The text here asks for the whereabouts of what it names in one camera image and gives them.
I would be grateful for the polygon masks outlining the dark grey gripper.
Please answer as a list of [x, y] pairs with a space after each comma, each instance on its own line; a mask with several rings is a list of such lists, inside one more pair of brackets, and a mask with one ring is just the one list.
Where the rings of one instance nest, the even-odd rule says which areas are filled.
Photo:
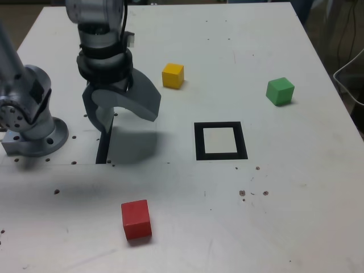
[[130, 79], [88, 81], [82, 99], [92, 125], [102, 133], [109, 133], [114, 118], [111, 108], [122, 107], [153, 122], [159, 114], [161, 94], [145, 74], [133, 69]]

